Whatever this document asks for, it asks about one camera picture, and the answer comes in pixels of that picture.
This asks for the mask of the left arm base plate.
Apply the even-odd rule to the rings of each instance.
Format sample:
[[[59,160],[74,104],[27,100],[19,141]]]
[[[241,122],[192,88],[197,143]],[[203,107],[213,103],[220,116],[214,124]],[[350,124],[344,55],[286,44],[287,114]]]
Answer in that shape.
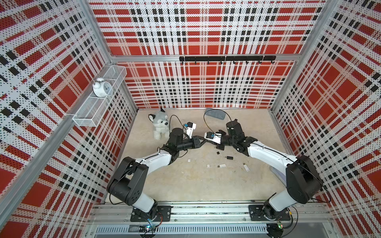
[[[153,208],[145,213],[140,209],[133,208],[133,212],[130,218],[131,222],[143,222],[143,221],[153,221],[153,222],[169,222],[171,218],[172,206],[153,206]]]

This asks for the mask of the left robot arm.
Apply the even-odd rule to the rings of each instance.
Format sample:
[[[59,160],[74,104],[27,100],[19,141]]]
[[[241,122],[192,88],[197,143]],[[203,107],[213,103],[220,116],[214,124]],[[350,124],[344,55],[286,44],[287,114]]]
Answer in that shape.
[[[140,159],[125,157],[111,177],[107,192],[122,203],[132,206],[135,214],[141,218],[154,220],[158,213],[158,203],[143,193],[146,177],[175,162],[181,151],[198,149],[206,142],[201,136],[190,137],[180,128],[173,129],[167,143],[156,153]]]

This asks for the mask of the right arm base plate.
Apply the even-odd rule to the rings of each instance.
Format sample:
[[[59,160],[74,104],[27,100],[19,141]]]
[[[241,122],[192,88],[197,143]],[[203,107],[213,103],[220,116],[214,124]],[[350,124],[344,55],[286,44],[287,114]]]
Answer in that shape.
[[[291,221],[287,208],[275,211],[269,205],[249,205],[249,215],[252,221]]]

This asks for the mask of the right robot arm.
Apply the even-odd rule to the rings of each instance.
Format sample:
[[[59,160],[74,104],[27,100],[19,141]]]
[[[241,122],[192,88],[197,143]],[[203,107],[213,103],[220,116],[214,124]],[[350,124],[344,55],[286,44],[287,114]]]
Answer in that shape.
[[[276,220],[286,208],[312,200],[323,187],[323,182],[308,156],[296,157],[270,148],[254,137],[245,136],[237,120],[226,124],[227,132],[212,132],[205,138],[222,146],[232,146],[238,152],[258,159],[285,176],[285,189],[265,201],[262,215]]]

